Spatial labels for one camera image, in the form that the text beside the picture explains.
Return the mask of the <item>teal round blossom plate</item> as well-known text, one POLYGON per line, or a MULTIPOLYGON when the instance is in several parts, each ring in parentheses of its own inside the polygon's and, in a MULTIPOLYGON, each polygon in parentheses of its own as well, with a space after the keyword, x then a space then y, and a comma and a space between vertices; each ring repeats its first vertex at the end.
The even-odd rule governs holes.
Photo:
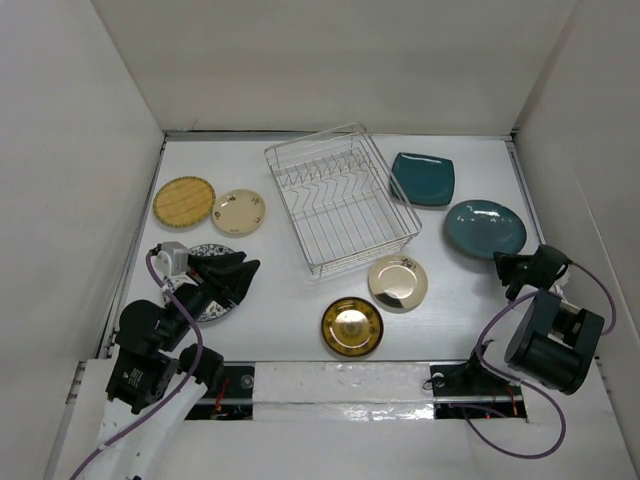
POLYGON ((518 254, 528 237, 523 220, 513 210, 482 199, 454 205, 443 228, 458 250, 482 260, 492 260, 495 252, 518 254))

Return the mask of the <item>dark teal square plate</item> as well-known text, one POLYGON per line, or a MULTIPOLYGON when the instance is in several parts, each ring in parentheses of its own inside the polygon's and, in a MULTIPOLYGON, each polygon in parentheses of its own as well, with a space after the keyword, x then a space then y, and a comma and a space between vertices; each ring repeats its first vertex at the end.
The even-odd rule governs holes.
POLYGON ((399 186, 407 200, 419 207, 445 207, 455 190, 455 169, 451 160, 424 154, 400 152, 391 169, 396 184, 390 183, 391 194, 400 198, 399 186))

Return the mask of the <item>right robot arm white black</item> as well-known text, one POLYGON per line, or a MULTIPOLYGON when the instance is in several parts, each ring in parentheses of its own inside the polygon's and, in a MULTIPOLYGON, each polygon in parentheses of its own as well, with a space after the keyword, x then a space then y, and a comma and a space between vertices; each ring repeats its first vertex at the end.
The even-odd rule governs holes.
POLYGON ((547 388, 574 394, 584 383, 605 325, 602 316, 551 291, 574 262, 548 245, 532 255, 495 252, 493 260, 508 300, 514 301, 525 286, 536 289, 506 348, 505 362, 547 388))

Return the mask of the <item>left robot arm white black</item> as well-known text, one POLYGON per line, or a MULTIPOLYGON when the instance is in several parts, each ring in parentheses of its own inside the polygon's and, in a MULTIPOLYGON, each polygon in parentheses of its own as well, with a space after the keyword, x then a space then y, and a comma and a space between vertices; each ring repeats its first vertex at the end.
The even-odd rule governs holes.
POLYGON ((94 450, 74 479, 150 479, 172 437, 201 399, 214 418, 247 419, 255 369, 224 370, 197 324, 212 305, 226 310, 246 297, 260 263, 245 253, 198 256, 178 242, 145 256, 165 302, 129 303, 115 336, 117 355, 94 450))

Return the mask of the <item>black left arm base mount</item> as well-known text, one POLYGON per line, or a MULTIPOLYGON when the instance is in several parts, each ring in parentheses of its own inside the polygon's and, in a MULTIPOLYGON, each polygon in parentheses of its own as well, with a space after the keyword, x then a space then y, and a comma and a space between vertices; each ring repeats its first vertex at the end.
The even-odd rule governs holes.
POLYGON ((253 418, 254 363, 230 363, 224 367, 223 380, 207 393, 187 414, 192 421, 235 421, 253 418))

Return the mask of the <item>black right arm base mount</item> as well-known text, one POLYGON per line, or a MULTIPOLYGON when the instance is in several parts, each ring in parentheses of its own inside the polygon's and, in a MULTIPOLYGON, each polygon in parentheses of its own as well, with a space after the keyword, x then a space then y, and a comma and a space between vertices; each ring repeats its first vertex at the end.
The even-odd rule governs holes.
POLYGON ((462 362, 432 363, 422 389, 432 394, 437 420, 527 418, 522 389, 483 367, 474 352, 462 362))

